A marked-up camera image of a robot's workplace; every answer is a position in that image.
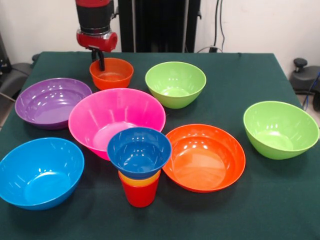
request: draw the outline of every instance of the small orange bowl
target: small orange bowl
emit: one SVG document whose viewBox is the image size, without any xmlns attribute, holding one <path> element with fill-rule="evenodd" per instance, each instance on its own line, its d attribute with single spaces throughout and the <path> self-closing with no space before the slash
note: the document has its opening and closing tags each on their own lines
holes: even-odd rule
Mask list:
<svg viewBox="0 0 320 240">
<path fill-rule="evenodd" d="M 149 184 L 152 184 L 154 181 L 156 181 L 159 178 L 159 175 L 161 173 L 161 169 L 156 172 L 155 175 L 148 177 L 146 179 L 132 179 L 129 178 L 125 175 L 123 175 L 120 171 L 118 171 L 119 177 L 121 178 L 122 181 L 124 181 L 126 184 L 133 186 L 133 187 L 143 187 L 147 186 Z"/>
<path fill-rule="evenodd" d="M 166 137 L 172 145 L 163 171 L 181 187 L 210 193 L 236 182 L 245 170 L 246 156 L 240 143 L 215 126 L 180 126 Z"/>
<path fill-rule="evenodd" d="M 100 70 L 99 60 L 90 65 L 90 74 L 94 85 L 100 89 L 127 88 L 130 84 L 134 67 L 119 58 L 104 58 L 104 71 Z"/>
</svg>

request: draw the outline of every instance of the floor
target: floor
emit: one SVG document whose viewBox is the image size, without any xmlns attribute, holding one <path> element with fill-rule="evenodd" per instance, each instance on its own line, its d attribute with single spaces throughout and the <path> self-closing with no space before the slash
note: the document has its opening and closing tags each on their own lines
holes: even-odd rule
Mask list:
<svg viewBox="0 0 320 240">
<path fill-rule="evenodd" d="M 302 105 L 305 98 L 306 98 L 306 95 L 297 95 L 297 97 Z M 314 111 L 314 108 L 312 105 L 313 100 L 314 100 L 314 96 L 309 96 L 309 100 L 308 100 L 309 104 L 308 104 L 308 108 L 307 108 L 306 112 L 314 118 L 314 120 L 316 121 L 316 123 L 318 124 L 318 126 L 320 128 L 320 112 Z"/>
<path fill-rule="evenodd" d="M 5 124 L 9 113 L 11 112 L 12 108 L 14 107 L 14 103 L 8 99 L 5 99 L 3 96 L 0 96 L 0 131 L 2 126 Z"/>
<path fill-rule="evenodd" d="M 306 96 L 305 95 L 297 95 L 297 97 L 302 105 Z M 318 124 L 318 126 L 320 128 L 320 112 L 314 111 L 313 106 L 312 106 L 312 102 L 313 102 L 313 96 L 309 96 L 309 105 L 308 105 L 306 112 L 309 113 L 314 118 L 314 120 L 316 121 L 316 123 Z M 5 124 L 5 121 L 7 120 L 7 117 L 13 107 L 14 107 L 13 102 L 11 102 L 8 99 L 1 99 L 1 102 L 0 102 L 0 131 L 1 131 L 2 126 Z"/>
</svg>

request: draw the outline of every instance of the pink bowl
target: pink bowl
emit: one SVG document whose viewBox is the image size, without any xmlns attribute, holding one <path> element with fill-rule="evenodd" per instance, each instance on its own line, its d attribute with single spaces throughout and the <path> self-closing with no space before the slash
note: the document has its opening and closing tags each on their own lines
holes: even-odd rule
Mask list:
<svg viewBox="0 0 320 240">
<path fill-rule="evenodd" d="M 162 131 L 166 113 L 150 94 L 131 88 L 111 88 L 81 100 L 69 115 L 69 130 L 82 145 L 109 160 L 107 146 L 118 132 L 146 127 Z"/>
</svg>

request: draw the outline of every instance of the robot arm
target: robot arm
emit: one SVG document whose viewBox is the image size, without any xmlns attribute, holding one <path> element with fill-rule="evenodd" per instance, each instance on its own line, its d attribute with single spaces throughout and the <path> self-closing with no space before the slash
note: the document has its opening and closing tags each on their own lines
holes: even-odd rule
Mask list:
<svg viewBox="0 0 320 240">
<path fill-rule="evenodd" d="M 98 55 L 100 70 L 105 70 L 103 52 L 116 48 L 118 37 L 110 28 L 115 18 L 113 0 L 75 0 L 80 29 L 76 33 L 79 45 L 91 50 L 92 61 Z"/>
</svg>

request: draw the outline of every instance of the green bowl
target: green bowl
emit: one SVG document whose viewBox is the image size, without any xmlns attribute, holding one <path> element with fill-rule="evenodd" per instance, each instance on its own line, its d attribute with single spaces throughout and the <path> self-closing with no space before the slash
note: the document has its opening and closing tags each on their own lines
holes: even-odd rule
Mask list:
<svg viewBox="0 0 320 240">
<path fill-rule="evenodd" d="M 206 75 L 200 68 L 180 61 L 155 65 L 145 75 L 151 94 L 170 109 L 181 109 L 192 103 L 206 82 Z"/>
<path fill-rule="evenodd" d="M 316 121 L 301 108 L 285 102 L 258 102 L 245 111 L 243 122 L 251 144 L 269 159 L 296 157 L 319 139 Z"/>
</svg>

